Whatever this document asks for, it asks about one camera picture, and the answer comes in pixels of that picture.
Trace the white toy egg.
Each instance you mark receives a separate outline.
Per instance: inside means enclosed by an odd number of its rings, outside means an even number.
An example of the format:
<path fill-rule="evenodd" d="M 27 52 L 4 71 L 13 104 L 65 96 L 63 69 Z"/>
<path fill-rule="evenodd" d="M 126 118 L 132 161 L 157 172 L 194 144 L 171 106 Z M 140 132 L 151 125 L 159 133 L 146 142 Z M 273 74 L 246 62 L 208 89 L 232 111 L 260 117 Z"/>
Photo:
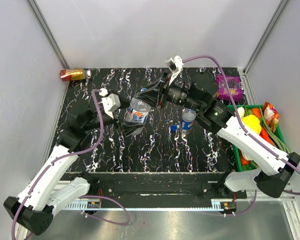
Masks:
<path fill-rule="evenodd" d="M 237 112 L 238 112 L 240 119 L 242 119 L 245 116 L 245 109 L 243 107 L 238 107 Z"/>

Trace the purple snack bag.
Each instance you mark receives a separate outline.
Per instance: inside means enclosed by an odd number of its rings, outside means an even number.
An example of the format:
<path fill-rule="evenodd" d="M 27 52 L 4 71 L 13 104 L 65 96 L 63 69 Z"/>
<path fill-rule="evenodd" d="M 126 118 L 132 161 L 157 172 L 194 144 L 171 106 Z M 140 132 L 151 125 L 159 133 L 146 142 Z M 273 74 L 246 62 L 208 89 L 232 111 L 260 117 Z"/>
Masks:
<path fill-rule="evenodd" d="M 241 79 L 238 76 L 229 76 L 226 75 L 226 81 L 228 84 L 228 88 L 230 91 L 230 95 L 232 96 L 235 102 L 239 102 L 243 97 L 243 90 L 241 88 Z M 228 93 L 227 86 L 225 84 L 225 80 L 221 74 L 216 76 L 216 82 L 218 86 L 218 92 L 216 97 L 219 100 L 230 101 L 230 95 Z"/>

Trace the green plastic basket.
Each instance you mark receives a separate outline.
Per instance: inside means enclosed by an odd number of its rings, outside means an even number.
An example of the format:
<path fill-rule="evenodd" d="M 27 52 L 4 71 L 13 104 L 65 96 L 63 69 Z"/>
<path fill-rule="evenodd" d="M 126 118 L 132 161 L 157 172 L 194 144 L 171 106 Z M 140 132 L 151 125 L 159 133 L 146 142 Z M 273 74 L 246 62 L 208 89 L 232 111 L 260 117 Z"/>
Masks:
<path fill-rule="evenodd" d="M 245 109 L 244 117 L 248 115 L 255 115 L 258 117 L 261 127 L 266 130 L 275 148 L 278 148 L 286 153 L 291 152 L 284 141 L 280 128 L 277 127 L 276 131 L 272 132 L 270 127 L 267 125 L 266 120 L 264 119 L 264 114 L 261 111 L 263 109 L 262 105 L 243 105 L 238 106 L 237 108 L 239 107 L 243 107 Z M 228 147 L 226 148 L 225 152 L 227 153 L 229 162 L 233 166 L 234 170 L 237 172 L 245 172 L 259 168 L 259 165 L 246 153 L 242 152 L 238 147 L 230 143 L 227 145 Z"/>

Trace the blue bottle cap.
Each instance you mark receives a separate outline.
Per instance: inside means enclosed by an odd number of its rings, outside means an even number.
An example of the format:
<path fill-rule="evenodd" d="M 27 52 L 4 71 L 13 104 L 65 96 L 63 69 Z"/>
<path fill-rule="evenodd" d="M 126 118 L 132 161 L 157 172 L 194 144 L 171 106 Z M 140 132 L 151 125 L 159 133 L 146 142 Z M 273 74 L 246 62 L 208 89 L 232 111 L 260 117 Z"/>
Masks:
<path fill-rule="evenodd" d="M 178 127 L 177 127 L 176 125 L 172 125 L 172 126 L 170 127 L 170 130 L 171 130 L 172 132 L 176 132 L 177 129 L 178 129 Z"/>

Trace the orange toy carrot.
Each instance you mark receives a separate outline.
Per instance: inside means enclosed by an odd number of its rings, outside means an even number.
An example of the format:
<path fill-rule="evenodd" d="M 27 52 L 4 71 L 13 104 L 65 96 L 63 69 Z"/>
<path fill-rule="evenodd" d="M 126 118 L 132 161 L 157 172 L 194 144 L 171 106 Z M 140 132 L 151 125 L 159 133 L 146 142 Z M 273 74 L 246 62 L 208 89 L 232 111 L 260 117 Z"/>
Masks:
<path fill-rule="evenodd" d="M 261 132 L 259 134 L 265 141 L 267 141 L 269 144 L 271 144 L 272 146 L 274 145 L 272 140 L 270 139 L 267 131 L 262 127 L 261 128 Z"/>

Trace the clear water bottle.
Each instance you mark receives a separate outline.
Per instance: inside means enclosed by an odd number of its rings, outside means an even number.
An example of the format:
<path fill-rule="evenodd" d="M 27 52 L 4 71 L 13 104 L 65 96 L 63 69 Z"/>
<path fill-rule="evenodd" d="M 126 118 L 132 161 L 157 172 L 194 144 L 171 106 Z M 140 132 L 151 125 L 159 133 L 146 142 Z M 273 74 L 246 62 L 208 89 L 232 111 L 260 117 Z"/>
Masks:
<path fill-rule="evenodd" d="M 151 106 L 133 97 L 124 117 L 124 123 L 128 126 L 144 125 L 147 121 Z"/>

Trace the Pepsi plastic bottle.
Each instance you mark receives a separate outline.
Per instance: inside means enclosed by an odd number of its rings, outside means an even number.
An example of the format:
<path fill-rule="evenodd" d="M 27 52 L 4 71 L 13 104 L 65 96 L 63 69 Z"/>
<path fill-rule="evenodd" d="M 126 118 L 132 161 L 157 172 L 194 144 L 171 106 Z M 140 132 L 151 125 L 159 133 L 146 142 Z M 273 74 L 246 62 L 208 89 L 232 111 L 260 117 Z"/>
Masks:
<path fill-rule="evenodd" d="M 193 127 L 197 113 L 195 110 L 184 108 L 181 115 L 180 133 L 186 136 Z"/>

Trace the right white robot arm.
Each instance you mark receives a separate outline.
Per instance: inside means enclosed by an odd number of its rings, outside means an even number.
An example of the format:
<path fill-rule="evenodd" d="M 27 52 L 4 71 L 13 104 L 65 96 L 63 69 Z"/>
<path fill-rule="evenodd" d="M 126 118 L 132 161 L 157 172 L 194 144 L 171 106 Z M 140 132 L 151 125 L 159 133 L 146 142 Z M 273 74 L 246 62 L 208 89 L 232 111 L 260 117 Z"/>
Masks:
<path fill-rule="evenodd" d="M 165 73 L 134 97 L 152 108 L 161 109 L 169 102 L 194 110 L 195 120 L 203 129 L 227 140 L 258 165 L 254 170 L 225 173 L 216 187 L 218 194 L 229 198 L 238 191 L 260 190 L 269 197 L 279 198 L 298 166 L 300 156 L 276 148 L 245 126 L 233 109 L 216 99 L 218 86 L 210 75 L 197 74 L 189 88 L 178 86 L 171 80 L 172 75 Z"/>

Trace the orange snack bag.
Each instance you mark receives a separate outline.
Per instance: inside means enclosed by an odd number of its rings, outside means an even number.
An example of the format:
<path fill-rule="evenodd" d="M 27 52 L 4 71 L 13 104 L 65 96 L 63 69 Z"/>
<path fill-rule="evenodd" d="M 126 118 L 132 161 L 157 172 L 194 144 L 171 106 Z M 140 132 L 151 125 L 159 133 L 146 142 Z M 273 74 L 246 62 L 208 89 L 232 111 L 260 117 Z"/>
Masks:
<path fill-rule="evenodd" d="M 270 127 L 271 131 L 275 133 L 280 119 L 278 111 L 270 102 L 265 102 L 262 107 L 262 113 L 266 124 Z"/>

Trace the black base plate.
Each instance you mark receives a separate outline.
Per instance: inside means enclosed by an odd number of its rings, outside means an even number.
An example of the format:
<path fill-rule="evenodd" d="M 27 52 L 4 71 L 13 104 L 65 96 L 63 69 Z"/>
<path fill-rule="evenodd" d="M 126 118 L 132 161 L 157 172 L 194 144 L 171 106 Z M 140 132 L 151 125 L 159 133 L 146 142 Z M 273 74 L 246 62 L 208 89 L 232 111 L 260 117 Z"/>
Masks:
<path fill-rule="evenodd" d="M 222 185 L 224 173 L 208 172 L 80 172 L 75 177 L 96 180 L 104 196 L 192 196 L 203 199 L 245 199 L 244 190 L 236 193 Z"/>

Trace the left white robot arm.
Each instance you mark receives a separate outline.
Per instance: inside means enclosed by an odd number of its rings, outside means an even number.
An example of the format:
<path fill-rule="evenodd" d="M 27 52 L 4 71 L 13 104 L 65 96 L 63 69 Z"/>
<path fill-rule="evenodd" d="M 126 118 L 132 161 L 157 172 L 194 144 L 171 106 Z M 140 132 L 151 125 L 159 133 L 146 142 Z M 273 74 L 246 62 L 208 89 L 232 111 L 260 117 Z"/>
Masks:
<path fill-rule="evenodd" d="M 93 215 L 101 206 L 102 190 L 99 179 L 83 171 L 65 187 L 53 192 L 53 189 L 79 155 L 93 150 L 90 145 L 90 132 L 103 130 L 105 126 L 114 125 L 124 136 L 141 129 L 141 124 L 123 123 L 114 112 L 111 114 L 92 112 L 75 113 L 69 117 L 67 126 L 59 136 L 46 163 L 30 184 L 17 196 L 9 196 L 3 206 L 13 220 L 12 227 L 19 224 L 39 236 L 52 223 L 54 217 L 75 199 L 83 196 L 92 198 L 88 206 L 81 208 L 86 215 Z"/>

